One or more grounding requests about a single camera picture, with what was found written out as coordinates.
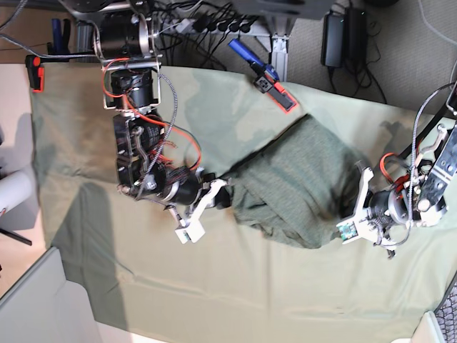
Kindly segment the robot arm at edge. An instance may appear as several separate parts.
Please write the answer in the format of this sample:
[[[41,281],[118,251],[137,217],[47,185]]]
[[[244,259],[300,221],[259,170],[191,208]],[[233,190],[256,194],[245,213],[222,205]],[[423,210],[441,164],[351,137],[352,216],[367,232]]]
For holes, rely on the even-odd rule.
[[[391,238],[392,227],[433,226],[446,213],[456,130],[439,125],[437,132],[430,146],[421,146],[414,132],[409,148],[393,156],[404,175],[376,191],[372,168],[305,115],[223,178],[202,179],[198,199],[176,218],[176,235],[182,243],[197,242],[204,210],[229,207],[239,223],[276,242],[318,249],[335,238],[345,244],[364,239],[393,257],[399,242]]]

